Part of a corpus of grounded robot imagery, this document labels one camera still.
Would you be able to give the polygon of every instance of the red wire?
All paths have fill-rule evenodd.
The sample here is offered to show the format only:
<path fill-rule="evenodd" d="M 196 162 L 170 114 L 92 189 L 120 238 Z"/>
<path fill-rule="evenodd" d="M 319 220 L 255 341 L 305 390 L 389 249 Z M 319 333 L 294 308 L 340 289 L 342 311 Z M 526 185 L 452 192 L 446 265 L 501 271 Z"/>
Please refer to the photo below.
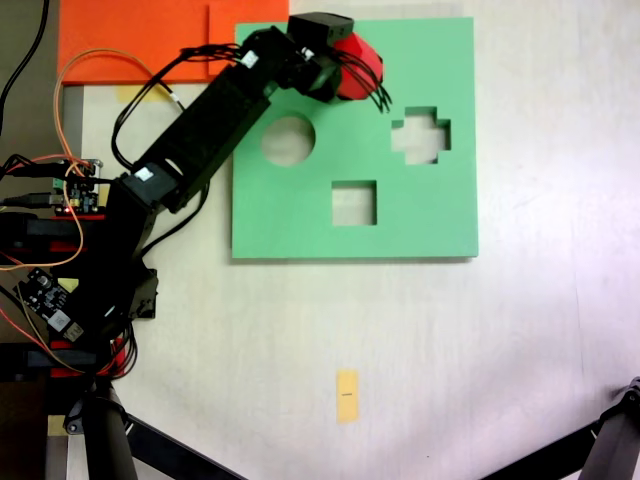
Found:
<path fill-rule="evenodd" d="M 44 345 L 42 345 L 42 343 L 40 343 L 37 339 L 35 339 L 34 337 L 32 337 L 31 335 L 29 335 L 27 332 L 25 332 L 24 330 L 22 330 L 18 325 L 16 325 L 13 320 L 11 320 L 6 313 L 4 313 L 4 310 L 2 308 L 0 308 L 0 314 L 4 317 L 4 319 L 9 322 L 11 324 L 11 326 L 13 328 L 15 328 L 16 330 L 18 330 L 20 333 L 22 333 L 25 337 L 27 337 L 29 340 L 31 340 L 33 343 L 35 343 L 36 345 L 38 345 L 40 348 L 42 348 L 43 350 L 46 351 L 46 349 L 44 348 Z"/>

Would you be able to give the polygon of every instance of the orange wire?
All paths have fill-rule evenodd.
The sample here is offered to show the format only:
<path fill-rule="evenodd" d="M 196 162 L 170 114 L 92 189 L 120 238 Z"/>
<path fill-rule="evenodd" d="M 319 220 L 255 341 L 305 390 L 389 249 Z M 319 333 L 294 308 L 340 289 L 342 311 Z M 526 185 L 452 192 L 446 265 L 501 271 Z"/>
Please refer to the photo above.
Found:
<path fill-rule="evenodd" d="M 65 177 L 69 176 L 69 173 L 71 172 L 71 170 L 74 168 L 74 165 L 71 165 L 68 169 L 67 172 L 65 173 Z M 82 252 L 82 248 L 84 247 L 84 233 L 82 231 L 82 225 L 80 224 L 80 220 L 78 219 L 78 216 L 76 215 L 75 210 L 73 209 L 73 207 L 71 206 L 71 202 L 69 201 L 69 194 L 67 193 L 67 182 L 65 181 L 64 183 L 64 188 L 62 189 L 62 193 L 64 194 L 64 201 L 66 203 L 66 205 L 69 207 L 69 211 L 71 212 L 71 215 L 73 216 L 73 219 L 76 222 L 76 225 L 78 225 L 78 232 L 80 234 L 80 245 L 78 245 L 78 250 L 76 251 L 76 253 L 74 253 L 71 257 L 69 257 L 66 260 L 63 260 L 61 262 L 55 262 L 55 263 L 23 263 L 20 265 L 16 265 L 15 267 L 9 267 L 9 268 L 0 268 L 0 272 L 11 272 L 13 270 L 18 270 L 20 268 L 30 268 L 30 267 L 57 267 L 60 265 L 64 265 L 66 263 L 71 262 L 72 260 L 75 260 L 78 255 L 80 255 L 80 252 Z"/>
<path fill-rule="evenodd" d="M 33 343 L 35 343 L 36 345 L 38 345 L 40 348 L 42 348 L 43 350 L 46 350 L 46 348 L 44 347 L 44 345 L 42 345 L 42 343 L 40 343 L 38 340 L 36 340 L 34 337 L 32 337 L 31 335 L 29 335 L 27 332 L 25 332 L 24 330 L 22 330 L 18 325 L 16 325 L 13 320 L 11 320 L 6 313 L 4 313 L 4 310 L 2 308 L 0 308 L 0 314 L 4 317 L 4 319 L 9 322 L 11 324 L 11 326 L 13 328 L 15 328 L 16 330 L 18 330 L 20 333 L 22 333 L 25 337 L 27 337 L 29 340 L 31 340 Z"/>
<path fill-rule="evenodd" d="M 117 48 L 91 48 L 89 50 L 85 50 L 84 52 L 78 53 L 75 57 L 67 62 L 67 64 L 60 71 L 60 75 L 56 81 L 56 87 L 53 92 L 53 121 L 56 127 L 56 132 L 58 134 L 58 139 L 60 140 L 60 144 L 62 145 L 62 149 L 64 152 L 72 156 L 71 147 L 69 146 L 69 142 L 64 135 L 64 131 L 62 129 L 62 121 L 60 115 L 60 93 L 62 91 L 62 82 L 64 81 L 64 77 L 67 74 L 67 71 L 79 60 L 85 58 L 89 55 L 115 55 L 121 58 L 125 58 L 128 60 L 133 60 L 138 65 L 140 65 L 144 70 L 146 70 L 151 77 L 153 77 L 154 72 L 151 70 L 142 60 L 140 60 L 135 55 L 126 52 L 124 50 L 119 50 Z"/>
<path fill-rule="evenodd" d="M 38 163 L 38 162 L 42 162 L 44 160 L 51 160 L 51 159 L 54 159 L 54 158 L 62 158 L 62 159 L 65 159 L 65 160 L 72 160 L 72 161 L 74 161 L 76 163 L 81 163 L 81 164 L 83 164 L 85 166 L 89 166 L 90 165 L 89 162 L 87 162 L 85 160 L 82 160 L 81 158 L 69 157 L 68 155 L 65 155 L 63 153 L 56 153 L 54 155 L 45 155 L 43 157 L 36 157 L 36 158 L 32 158 L 31 161 L 34 162 L 34 163 Z M 24 165 L 22 163 L 19 163 L 18 165 L 15 165 L 15 166 L 11 167 L 9 170 L 7 170 L 7 173 L 13 172 L 15 169 L 21 168 L 21 167 L 24 167 Z"/>

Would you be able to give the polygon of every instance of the green board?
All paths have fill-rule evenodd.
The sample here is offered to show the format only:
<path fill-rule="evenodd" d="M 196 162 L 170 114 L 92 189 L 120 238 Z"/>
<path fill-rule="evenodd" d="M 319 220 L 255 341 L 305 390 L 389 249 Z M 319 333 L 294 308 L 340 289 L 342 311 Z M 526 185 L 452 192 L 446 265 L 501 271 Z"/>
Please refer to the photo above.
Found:
<path fill-rule="evenodd" d="M 266 26 L 239 25 L 238 41 Z M 276 92 L 235 150 L 234 258 L 478 255 L 473 20 L 357 21 L 356 32 L 384 58 L 391 113 L 371 100 L 326 105 Z M 422 110 L 450 125 L 450 150 L 410 165 L 392 151 L 392 126 Z M 261 142 L 289 116 L 310 120 L 316 140 L 287 167 L 269 161 Z M 332 189 L 350 183 L 375 185 L 374 225 L 334 226 Z"/>

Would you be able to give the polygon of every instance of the orange sheet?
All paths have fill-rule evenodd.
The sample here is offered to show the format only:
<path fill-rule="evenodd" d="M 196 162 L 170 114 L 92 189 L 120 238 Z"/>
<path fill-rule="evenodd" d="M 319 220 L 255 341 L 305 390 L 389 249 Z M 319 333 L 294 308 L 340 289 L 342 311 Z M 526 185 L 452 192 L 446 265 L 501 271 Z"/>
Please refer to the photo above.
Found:
<path fill-rule="evenodd" d="M 182 47 L 233 42 L 235 25 L 283 22 L 288 0 L 61 0 L 58 71 L 88 48 L 119 48 L 140 57 L 152 70 L 173 60 Z M 222 65 L 183 63 L 168 83 L 207 82 Z M 113 57 L 79 62 L 65 84 L 143 83 L 148 74 Z"/>

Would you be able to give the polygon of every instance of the wire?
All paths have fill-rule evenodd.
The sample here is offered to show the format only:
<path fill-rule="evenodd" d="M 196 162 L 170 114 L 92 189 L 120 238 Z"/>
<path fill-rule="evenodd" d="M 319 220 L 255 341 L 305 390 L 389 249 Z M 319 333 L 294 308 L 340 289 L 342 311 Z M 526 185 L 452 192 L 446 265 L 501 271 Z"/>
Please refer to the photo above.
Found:
<path fill-rule="evenodd" d="M 62 149 L 64 150 L 64 152 L 69 156 L 72 157 L 71 154 L 71 147 L 69 146 L 69 143 L 67 142 L 67 139 L 64 135 L 64 131 L 62 129 L 62 122 L 61 122 L 61 115 L 60 115 L 60 93 L 62 91 L 62 82 L 64 81 L 64 77 L 67 74 L 67 72 L 69 71 L 69 69 L 79 60 L 81 60 L 82 58 L 88 57 L 90 55 L 94 55 L 94 56 L 99 56 L 99 55 L 115 55 L 117 57 L 121 57 L 124 59 L 128 59 L 128 60 L 133 60 L 135 63 L 137 63 L 138 65 L 140 65 L 144 70 L 146 70 L 149 75 L 151 75 L 152 77 L 154 76 L 153 71 L 147 66 L 146 63 L 144 63 L 142 60 L 140 60 L 140 58 L 138 58 L 137 56 L 126 52 L 124 50 L 120 50 L 117 48 L 91 48 L 89 50 L 85 50 L 83 52 L 78 53 L 77 55 L 75 55 L 73 58 L 71 58 L 71 60 L 69 60 L 66 65 L 62 68 L 62 70 L 60 71 L 60 75 L 58 75 L 58 79 L 56 81 L 56 87 L 54 89 L 53 92 L 53 121 L 56 127 L 56 132 L 58 134 L 58 139 L 60 140 L 60 144 L 62 145 Z M 164 83 L 164 82 L 160 82 L 160 85 L 167 91 L 167 93 L 169 94 L 169 96 L 171 97 L 171 99 L 176 102 L 179 106 L 182 106 L 182 103 L 180 103 L 180 99 L 178 99 L 178 97 L 176 96 L 176 94 L 173 92 L 173 90 L 171 88 L 169 88 L 169 86 Z"/>
<path fill-rule="evenodd" d="M 0 135 L 2 135 L 2 125 L 4 123 L 4 104 L 9 96 L 9 90 L 18 79 L 22 71 L 25 69 L 33 54 L 36 53 L 38 46 L 40 45 L 40 41 L 42 40 L 42 36 L 44 35 L 45 27 L 47 26 L 47 17 L 49 16 L 49 0 L 43 0 L 42 2 L 42 17 L 40 18 L 40 26 L 38 27 L 38 32 L 36 33 L 36 38 L 33 40 L 33 44 L 31 48 L 24 56 L 18 67 L 7 80 L 6 85 L 2 89 L 2 94 L 0 94 Z"/>
<path fill-rule="evenodd" d="M 142 249 L 141 252 L 141 256 L 144 257 L 147 253 L 149 253 L 149 251 L 155 247 L 156 245 L 158 245 L 160 242 L 162 242 L 163 240 L 169 238 L 171 235 L 173 235 L 176 232 L 179 232 L 180 230 L 182 230 L 184 227 L 187 226 L 187 224 L 193 220 L 195 218 L 196 215 L 198 215 L 198 213 L 200 213 L 200 210 L 202 210 L 202 207 L 204 207 L 205 202 L 207 201 L 207 197 L 209 196 L 209 183 L 207 183 L 204 188 L 202 190 L 200 190 L 200 202 L 198 203 L 198 206 L 196 207 L 195 211 L 189 215 L 187 218 L 185 218 L 183 221 L 181 221 L 180 223 L 178 223 L 175 227 L 173 227 L 171 230 L 169 230 L 167 233 L 165 233 L 164 235 L 159 236 L 158 238 L 156 238 L 154 241 L 152 241 L 151 243 L 149 243 L 148 245 L 145 245 L 145 247 Z"/>
<path fill-rule="evenodd" d="M 69 173 L 71 172 L 71 170 L 74 168 L 74 165 L 71 165 L 68 169 L 67 172 L 65 173 L 65 177 L 68 178 L 69 177 Z M 13 270 L 18 270 L 20 268 L 30 268 L 30 267 L 57 267 L 60 265 L 65 265 L 73 260 L 75 260 L 78 255 L 80 255 L 80 252 L 82 252 L 82 249 L 84 247 L 84 233 L 82 231 L 82 225 L 80 224 L 80 220 L 78 219 L 78 216 L 76 215 L 75 210 L 73 209 L 73 207 L 71 206 L 71 202 L 69 201 L 69 193 L 67 192 L 67 180 L 65 180 L 64 182 L 64 187 L 62 188 L 62 193 L 64 195 L 64 201 L 65 204 L 67 205 L 67 207 L 69 207 L 69 212 L 71 213 L 71 215 L 73 216 L 73 219 L 76 222 L 76 225 L 78 226 L 78 233 L 80 234 L 80 244 L 78 245 L 78 250 L 76 251 L 76 253 L 74 253 L 71 257 L 69 257 L 66 260 L 63 260 L 61 262 L 55 262 L 55 263 L 43 263 L 43 264 L 28 264 L 28 263 L 21 263 L 20 265 L 16 265 L 14 267 L 9 267 L 9 268 L 0 268 L 0 272 L 10 272 Z"/>
<path fill-rule="evenodd" d="M 31 335 L 29 335 L 27 332 L 25 332 L 24 330 L 22 330 L 22 328 L 20 328 L 18 325 L 16 325 L 16 323 L 11 320 L 9 318 L 9 316 L 4 312 L 4 310 L 2 308 L 0 308 L 0 315 L 2 315 L 4 317 L 4 319 L 9 322 L 9 324 L 15 328 L 16 330 L 18 330 L 22 335 L 24 335 L 25 337 L 27 337 L 29 340 L 31 340 L 33 343 L 35 343 L 36 345 L 38 345 L 40 348 L 44 348 L 44 345 L 42 343 L 40 343 L 38 340 L 36 340 L 35 338 L 33 338 Z"/>
<path fill-rule="evenodd" d="M 77 157 L 69 157 L 68 155 L 65 155 L 63 153 L 57 153 L 57 154 L 54 154 L 54 155 L 45 155 L 43 157 L 36 157 L 36 158 L 32 158 L 31 161 L 33 163 L 39 163 L 39 162 L 43 162 L 45 160 L 51 160 L 51 159 L 55 159 L 55 158 L 68 160 L 70 163 L 71 163 L 71 160 L 73 160 L 76 163 L 81 163 L 82 165 L 85 165 L 87 167 L 90 165 L 89 162 L 87 162 L 85 160 L 82 160 L 82 159 L 77 158 Z M 13 172 L 14 170 L 16 170 L 16 169 L 18 169 L 20 167 L 24 167 L 24 164 L 19 164 L 19 165 L 16 165 L 14 167 L 11 167 L 9 170 L 7 170 L 7 173 L 11 173 L 11 172 Z"/>
<path fill-rule="evenodd" d="M 239 46 L 235 43 L 202 45 L 200 47 L 183 48 L 180 50 L 180 55 L 161 68 L 155 75 L 152 75 L 147 83 L 144 84 L 140 91 L 122 110 L 120 115 L 118 115 L 111 135 L 111 151 L 113 152 L 113 156 L 116 160 L 129 170 L 133 167 L 133 164 L 122 155 L 118 148 L 118 133 L 133 111 L 137 108 L 140 102 L 142 102 L 145 95 L 147 95 L 147 93 L 149 93 L 157 84 L 162 84 L 162 78 L 173 70 L 174 67 L 182 62 L 189 61 L 234 61 L 239 58 L 239 55 Z"/>

